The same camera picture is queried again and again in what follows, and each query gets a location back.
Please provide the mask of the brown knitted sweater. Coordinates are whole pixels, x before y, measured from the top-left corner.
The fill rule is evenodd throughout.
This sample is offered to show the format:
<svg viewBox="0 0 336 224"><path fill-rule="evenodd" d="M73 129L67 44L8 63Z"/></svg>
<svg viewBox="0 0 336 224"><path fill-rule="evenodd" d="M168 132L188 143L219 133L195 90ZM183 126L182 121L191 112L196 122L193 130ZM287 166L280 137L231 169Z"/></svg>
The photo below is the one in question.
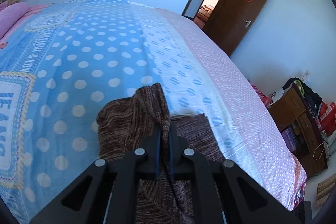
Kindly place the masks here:
<svg viewBox="0 0 336 224"><path fill-rule="evenodd" d="M209 160L224 159L207 117L203 114L171 116L159 83L141 87L130 98L110 101L98 113L99 156L114 161L140 147L150 136L155 123L167 132L174 123L177 134L190 148ZM194 223L191 184L172 182L167 169L157 181L140 181L137 200L137 223Z"/></svg>

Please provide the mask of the black clothes on cabinet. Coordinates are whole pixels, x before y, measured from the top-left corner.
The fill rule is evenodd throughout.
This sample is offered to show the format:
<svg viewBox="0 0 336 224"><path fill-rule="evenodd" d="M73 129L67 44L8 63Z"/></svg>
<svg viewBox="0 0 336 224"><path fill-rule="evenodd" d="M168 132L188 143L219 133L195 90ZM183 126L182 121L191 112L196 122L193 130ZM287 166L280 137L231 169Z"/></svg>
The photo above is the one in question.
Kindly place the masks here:
<svg viewBox="0 0 336 224"><path fill-rule="evenodd" d="M322 105L322 98L314 92L306 83L297 77L288 79L288 81L282 87L283 90L288 89L292 84L297 85L301 95L305 98L306 102L313 110L315 115L319 113L320 107Z"/></svg>

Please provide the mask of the pink patterned bed sheet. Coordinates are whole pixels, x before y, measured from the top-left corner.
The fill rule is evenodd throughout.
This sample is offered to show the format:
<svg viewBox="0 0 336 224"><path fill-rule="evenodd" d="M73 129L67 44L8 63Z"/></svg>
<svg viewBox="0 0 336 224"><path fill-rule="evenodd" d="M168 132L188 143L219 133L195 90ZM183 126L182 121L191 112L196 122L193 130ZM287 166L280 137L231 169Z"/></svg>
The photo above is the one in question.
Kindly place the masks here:
<svg viewBox="0 0 336 224"><path fill-rule="evenodd" d="M224 157L293 210L304 200L306 173L251 84L191 20L165 9L158 12L180 35L220 96L225 118L215 118L211 127Z"/></svg>

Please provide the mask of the brown wooden cabinet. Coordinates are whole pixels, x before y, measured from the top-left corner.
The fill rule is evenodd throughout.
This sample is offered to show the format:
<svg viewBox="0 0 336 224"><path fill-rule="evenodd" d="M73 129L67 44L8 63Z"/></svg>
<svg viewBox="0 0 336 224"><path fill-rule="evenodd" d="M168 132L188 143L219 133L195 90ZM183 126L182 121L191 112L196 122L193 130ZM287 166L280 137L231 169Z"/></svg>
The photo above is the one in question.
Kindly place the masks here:
<svg viewBox="0 0 336 224"><path fill-rule="evenodd" d="M288 149L308 178L327 168L325 147L317 121L298 88L292 86L268 107Z"/></svg>

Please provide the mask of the wooden slat pieces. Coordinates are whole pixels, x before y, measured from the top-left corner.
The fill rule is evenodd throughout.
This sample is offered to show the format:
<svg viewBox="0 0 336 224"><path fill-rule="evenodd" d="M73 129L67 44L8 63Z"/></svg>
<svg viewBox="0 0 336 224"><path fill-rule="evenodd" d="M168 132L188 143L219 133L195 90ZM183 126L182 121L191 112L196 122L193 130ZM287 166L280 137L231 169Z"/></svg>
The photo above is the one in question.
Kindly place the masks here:
<svg viewBox="0 0 336 224"><path fill-rule="evenodd" d="M315 207L322 206L328 199L333 187L336 182L336 174L333 174L326 180L320 182L317 187L317 198L315 202Z"/></svg>

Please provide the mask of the red shoe box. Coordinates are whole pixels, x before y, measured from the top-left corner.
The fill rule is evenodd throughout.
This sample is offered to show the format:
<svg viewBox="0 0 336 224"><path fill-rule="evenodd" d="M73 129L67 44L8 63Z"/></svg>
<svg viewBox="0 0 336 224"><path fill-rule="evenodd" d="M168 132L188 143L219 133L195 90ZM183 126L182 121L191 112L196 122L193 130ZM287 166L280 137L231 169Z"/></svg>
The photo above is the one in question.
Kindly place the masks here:
<svg viewBox="0 0 336 224"><path fill-rule="evenodd" d="M322 129L326 131L326 134L330 136L336 128L335 124L336 116L336 104L331 102L327 105L325 102L322 102L321 109L319 111L319 121L322 126Z"/></svg>

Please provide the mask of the blue polka dot blanket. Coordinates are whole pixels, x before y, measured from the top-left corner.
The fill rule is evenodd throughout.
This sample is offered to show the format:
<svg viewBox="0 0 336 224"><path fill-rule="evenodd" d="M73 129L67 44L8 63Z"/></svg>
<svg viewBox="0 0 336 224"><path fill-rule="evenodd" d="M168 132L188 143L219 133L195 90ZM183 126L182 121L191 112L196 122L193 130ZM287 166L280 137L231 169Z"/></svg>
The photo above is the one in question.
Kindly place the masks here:
<svg viewBox="0 0 336 224"><path fill-rule="evenodd" d="M160 83L172 115L224 119L220 96L158 10L74 0L30 10L1 49L1 198L28 223L98 157L98 112Z"/></svg>

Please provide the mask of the brown wooden door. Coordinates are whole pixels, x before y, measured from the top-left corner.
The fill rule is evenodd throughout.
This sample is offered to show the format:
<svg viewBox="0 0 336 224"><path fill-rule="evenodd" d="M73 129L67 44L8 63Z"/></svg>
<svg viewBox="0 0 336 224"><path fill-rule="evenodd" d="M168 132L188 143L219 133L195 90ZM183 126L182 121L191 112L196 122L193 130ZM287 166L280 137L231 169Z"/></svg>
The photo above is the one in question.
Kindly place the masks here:
<svg viewBox="0 0 336 224"><path fill-rule="evenodd" d="M268 0L219 0L203 32L228 56L236 50ZM243 20L251 24L245 28Z"/></svg>

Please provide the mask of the folded purple quilt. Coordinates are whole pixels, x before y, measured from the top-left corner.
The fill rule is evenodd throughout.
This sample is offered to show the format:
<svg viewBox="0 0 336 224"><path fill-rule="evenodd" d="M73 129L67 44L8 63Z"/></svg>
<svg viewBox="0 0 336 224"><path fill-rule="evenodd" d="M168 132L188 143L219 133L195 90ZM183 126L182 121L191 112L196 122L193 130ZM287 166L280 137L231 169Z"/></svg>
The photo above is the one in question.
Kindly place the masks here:
<svg viewBox="0 0 336 224"><path fill-rule="evenodd" d="M18 2L7 6L1 11L0 38L3 38L8 30L28 11L27 2Z"/></svg>

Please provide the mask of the white wall socket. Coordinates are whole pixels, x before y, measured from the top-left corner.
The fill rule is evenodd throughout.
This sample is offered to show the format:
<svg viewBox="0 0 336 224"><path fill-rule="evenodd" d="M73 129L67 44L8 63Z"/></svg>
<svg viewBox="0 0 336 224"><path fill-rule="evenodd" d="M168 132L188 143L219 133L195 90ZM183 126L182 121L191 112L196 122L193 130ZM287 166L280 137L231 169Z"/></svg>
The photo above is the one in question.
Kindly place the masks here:
<svg viewBox="0 0 336 224"><path fill-rule="evenodd" d="M310 71L306 70L303 76L307 78L307 77L309 77L309 75L310 75Z"/></svg>

